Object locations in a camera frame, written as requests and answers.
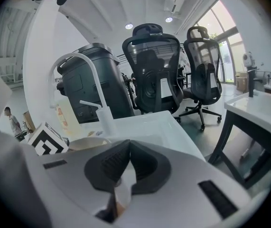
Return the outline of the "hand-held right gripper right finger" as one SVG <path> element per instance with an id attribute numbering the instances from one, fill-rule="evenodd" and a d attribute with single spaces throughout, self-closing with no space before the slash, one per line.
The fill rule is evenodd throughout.
<path id="1" fill-rule="evenodd" d="M 235 180 L 190 154 L 131 141 L 137 182 L 119 228 L 210 228 L 251 197 Z"/>

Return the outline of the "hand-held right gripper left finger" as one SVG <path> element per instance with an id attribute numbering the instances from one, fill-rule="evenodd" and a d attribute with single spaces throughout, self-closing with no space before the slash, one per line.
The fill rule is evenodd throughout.
<path id="1" fill-rule="evenodd" d="M 55 185 L 76 205 L 119 228 L 131 228 L 131 142 L 42 155 Z"/>

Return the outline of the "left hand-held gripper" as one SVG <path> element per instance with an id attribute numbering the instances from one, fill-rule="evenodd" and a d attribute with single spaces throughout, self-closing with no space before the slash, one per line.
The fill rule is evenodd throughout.
<path id="1" fill-rule="evenodd" d="M 65 153 L 69 149 L 63 137 L 47 122 L 42 122 L 32 133 L 28 144 L 39 156 Z"/>

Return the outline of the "beige frying pan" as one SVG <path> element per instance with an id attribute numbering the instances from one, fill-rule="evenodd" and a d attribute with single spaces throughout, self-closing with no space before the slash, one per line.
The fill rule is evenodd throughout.
<path id="1" fill-rule="evenodd" d="M 102 145 L 110 144 L 111 141 L 105 138 L 99 137 L 85 137 L 70 142 L 68 151 L 80 151 L 85 149 L 90 149 Z"/>

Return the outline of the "white curved faucet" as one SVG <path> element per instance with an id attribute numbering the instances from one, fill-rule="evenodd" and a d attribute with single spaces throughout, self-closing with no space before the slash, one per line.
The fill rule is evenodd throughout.
<path id="1" fill-rule="evenodd" d="M 111 110 L 106 103 L 96 67 L 90 58 L 88 58 L 87 56 L 85 56 L 81 53 L 73 52 L 73 53 L 64 54 L 63 56 L 59 57 L 53 63 L 53 65 L 48 73 L 48 77 L 47 77 L 48 94 L 49 94 L 49 107 L 51 109 L 56 108 L 55 97 L 54 97 L 54 92 L 56 91 L 56 87 L 54 86 L 54 83 L 52 82 L 52 74 L 54 72 L 54 69 L 57 66 L 61 66 L 65 62 L 65 60 L 68 59 L 69 57 L 80 58 L 88 64 L 88 66 L 90 67 L 91 72 L 93 74 L 93 79 L 95 81 L 97 92 L 98 92 L 99 98 L 101 100 L 101 104 L 95 104 L 95 103 L 83 101 L 83 100 L 80 100 L 79 103 L 83 104 L 83 105 L 90 105 L 93 107 L 97 107 L 98 109 L 96 110 L 96 114 L 98 116 L 99 122 L 101 124 L 102 130 L 103 130 L 105 136 L 116 136 L 118 131 L 117 131 Z"/>

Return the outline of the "black washbasin stand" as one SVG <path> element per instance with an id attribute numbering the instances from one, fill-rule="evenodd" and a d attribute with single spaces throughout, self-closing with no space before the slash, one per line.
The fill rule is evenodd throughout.
<path id="1" fill-rule="evenodd" d="M 233 126 L 245 132 L 263 148 L 261 155 L 245 176 L 239 173 L 234 164 L 223 153 Z M 249 189 L 271 169 L 271 133 L 256 123 L 227 110 L 222 132 L 208 162 L 214 164 L 218 158 L 226 164 L 236 181 L 244 188 Z"/>

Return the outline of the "white sink basin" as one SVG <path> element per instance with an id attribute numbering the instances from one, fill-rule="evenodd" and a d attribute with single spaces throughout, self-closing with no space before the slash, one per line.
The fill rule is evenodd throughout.
<path id="1" fill-rule="evenodd" d="M 152 143 L 204 160 L 198 147 L 168 111 L 115 119 L 114 122 L 118 131 L 116 136 L 105 136 L 104 132 L 96 136 L 97 131 L 102 131 L 100 122 L 84 123 L 81 134 L 71 138 L 70 142 L 88 137 L 88 133 L 94 131 L 90 137 L 105 138 L 111 142 L 129 139 Z"/>

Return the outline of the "black mesh office chair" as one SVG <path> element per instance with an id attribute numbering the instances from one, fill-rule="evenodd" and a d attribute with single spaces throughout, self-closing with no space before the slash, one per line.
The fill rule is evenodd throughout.
<path id="1" fill-rule="evenodd" d="M 200 130 L 205 130 L 203 113 L 217 116 L 220 123 L 222 116 L 208 110 L 209 105 L 215 104 L 221 97 L 222 86 L 218 78 L 220 66 L 220 47 L 216 40 L 210 38 L 207 28 L 193 26 L 187 31 L 187 39 L 183 47 L 191 69 L 190 87 L 183 90 L 184 96 L 196 103 L 195 107 L 186 107 L 179 116 L 199 114 Z"/>
<path id="2" fill-rule="evenodd" d="M 132 37 L 123 42 L 136 83 L 136 96 L 131 99 L 134 109 L 143 114 L 178 110 L 183 100 L 178 84 L 180 49 L 179 40 L 154 23 L 135 27 Z"/>

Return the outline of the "white square washbasin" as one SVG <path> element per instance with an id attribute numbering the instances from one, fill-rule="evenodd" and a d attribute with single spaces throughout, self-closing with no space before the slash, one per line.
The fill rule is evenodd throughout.
<path id="1" fill-rule="evenodd" d="M 254 90 L 253 97 L 239 95 L 226 101 L 224 108 L 271 133 L 271 94 Z"/>

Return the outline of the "cardboard box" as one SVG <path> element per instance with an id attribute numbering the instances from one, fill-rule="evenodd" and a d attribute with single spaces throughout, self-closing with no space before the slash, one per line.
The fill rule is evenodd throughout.
<path id="1" fill-rule="evenodd" d="M 247 90 L 248 90 L 248 87 L 247 87 L 247 73 L 246 72 L 237 72 L 236 75 L 236 89 L 238 91 L 241 91 L 243 93 L 246 93 Z"/>

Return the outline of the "black faucet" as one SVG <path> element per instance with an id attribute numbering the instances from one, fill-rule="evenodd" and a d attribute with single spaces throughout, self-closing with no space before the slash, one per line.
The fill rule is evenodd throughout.
<path id="1" fill-rule="evenodd" d="M 247 68 L 249 97 L 251 98 L 253 98 L 254 83 L 255 82 L 263 83 L 262 79 L 258 79 L 255 77 L 255 71 L 257 70 L 259 70 L 257 67 Z"/>

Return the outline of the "white ceiling air conditioner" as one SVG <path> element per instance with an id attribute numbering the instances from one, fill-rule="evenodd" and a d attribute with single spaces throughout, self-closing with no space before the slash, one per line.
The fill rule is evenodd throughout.
<path id="1" fill-rule="evenodd" d="M 164 11 L 169 11 L 170 13 L 180 12 L 185 0 L 165 0 Z"/>

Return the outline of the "glass window wall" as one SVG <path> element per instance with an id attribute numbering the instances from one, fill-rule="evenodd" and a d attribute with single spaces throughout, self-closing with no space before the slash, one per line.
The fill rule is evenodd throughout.
<path id="1" fill-rule="evenodd" d="M 234 85 L 238 73 L 244 71 L 242 56 L 245 46 L 236 23 L 220 0 L 196 22 L 207 28 L 210 38 L 216 40 L 220 48 L 219 79 L 224 84 Z"/>

